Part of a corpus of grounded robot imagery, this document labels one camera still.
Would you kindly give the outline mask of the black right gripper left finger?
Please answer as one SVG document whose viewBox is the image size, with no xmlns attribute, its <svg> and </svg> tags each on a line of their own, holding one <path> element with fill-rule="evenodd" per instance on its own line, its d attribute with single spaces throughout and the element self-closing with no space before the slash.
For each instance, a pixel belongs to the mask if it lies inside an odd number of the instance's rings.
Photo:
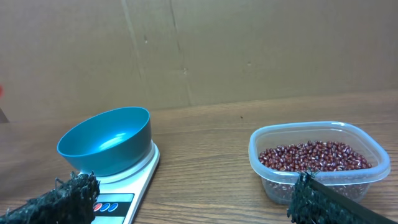
<svg viewBox="0 0 398 224">
<path fill-rule="evenodd" d="M 71 172 L 68 181 L 56 178 L 54 189 L 15 210 L 7 210 L 1 216 L 1 224 L 91 223 L 99 195 L 100 181 L 93 172 Z"/>
</svg>

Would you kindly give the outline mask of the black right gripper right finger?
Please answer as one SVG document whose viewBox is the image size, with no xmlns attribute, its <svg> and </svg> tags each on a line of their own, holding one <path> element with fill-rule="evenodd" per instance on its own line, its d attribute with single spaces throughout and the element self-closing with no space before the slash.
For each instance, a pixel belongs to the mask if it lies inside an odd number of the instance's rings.
<svg viewBox="0 0 398 224">
<path fill-rule="evenodd" d="M 287 217 L 296 224 L 397 224 L 341 195 L 315 179 L 316 173 L 299 173 Z"/>
</svg>

